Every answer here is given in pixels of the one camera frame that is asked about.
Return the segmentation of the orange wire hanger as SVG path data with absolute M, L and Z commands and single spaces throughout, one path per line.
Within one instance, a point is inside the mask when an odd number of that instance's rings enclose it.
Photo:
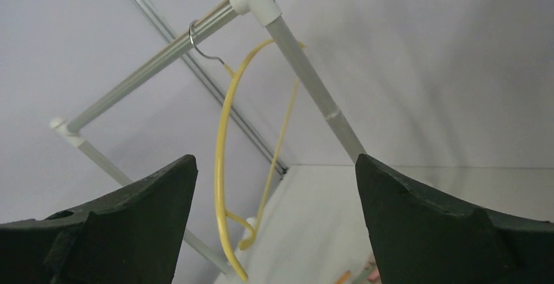
M 348 284 L 351 278 L 351 271 L 345 271 L 335 282 L 334 284 Z

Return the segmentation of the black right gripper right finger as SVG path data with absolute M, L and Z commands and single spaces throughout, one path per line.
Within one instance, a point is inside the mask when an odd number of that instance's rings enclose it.
M 553 223 L 490 210 L 358 156 L 357 189 L 383 283 L 552 283 Z

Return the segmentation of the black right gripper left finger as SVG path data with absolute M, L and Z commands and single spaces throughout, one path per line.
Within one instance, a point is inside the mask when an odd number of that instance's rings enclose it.
M 171 283 L 197 163 L 150 176 L 46 219 L 1 225 L 2 283 Z

